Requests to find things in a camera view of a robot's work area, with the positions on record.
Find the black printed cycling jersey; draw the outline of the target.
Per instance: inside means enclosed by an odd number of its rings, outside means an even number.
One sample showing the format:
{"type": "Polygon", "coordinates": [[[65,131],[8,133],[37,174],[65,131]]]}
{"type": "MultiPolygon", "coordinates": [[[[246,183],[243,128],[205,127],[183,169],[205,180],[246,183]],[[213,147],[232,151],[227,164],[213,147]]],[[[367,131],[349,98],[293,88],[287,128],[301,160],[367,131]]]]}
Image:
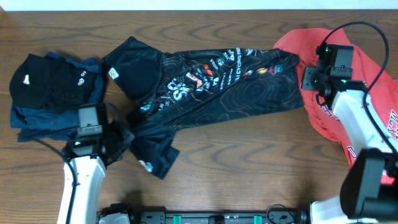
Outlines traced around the black printed cycling jersey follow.
{"type": "Polygon", "coordinates": [[[162,52],[134,37],[101,60],[134,103],[130,151],[163,179],[178,157],[177,131],[303,106],[297,54],[229,48],[162,52]]]}

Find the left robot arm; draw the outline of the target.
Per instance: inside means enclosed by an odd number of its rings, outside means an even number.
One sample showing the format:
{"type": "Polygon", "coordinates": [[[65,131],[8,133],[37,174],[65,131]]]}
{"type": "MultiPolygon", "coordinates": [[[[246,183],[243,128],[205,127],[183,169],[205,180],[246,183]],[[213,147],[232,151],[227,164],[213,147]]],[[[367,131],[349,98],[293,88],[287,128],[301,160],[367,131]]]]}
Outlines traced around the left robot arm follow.
{"type": "Polygon", "coordinates": [[[64,187],[58,223],[131,223],[122,205],[99,212],[98,201],[108,166],[123,158],[134,134],[111,103],[78,110],[77,137],[64,147],[64,187]]]}

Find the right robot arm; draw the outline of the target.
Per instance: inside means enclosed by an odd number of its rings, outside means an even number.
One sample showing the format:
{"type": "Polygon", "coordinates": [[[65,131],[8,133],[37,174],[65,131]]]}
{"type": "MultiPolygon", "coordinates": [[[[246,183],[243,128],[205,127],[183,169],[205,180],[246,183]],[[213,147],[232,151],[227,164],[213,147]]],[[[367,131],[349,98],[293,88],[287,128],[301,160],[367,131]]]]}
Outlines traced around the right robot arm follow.
{"type": "Polygon", "coordinates": [[[339,195],[310,204],[308,223],[373,223],[397,220],[397,141],[371,103],[369,90],[352,80],[354,48],[322,43],[317,66],[307,67],[302,89],[316,91],[320,106],[332,110],[353,145],[356,160],[339,195]]]}

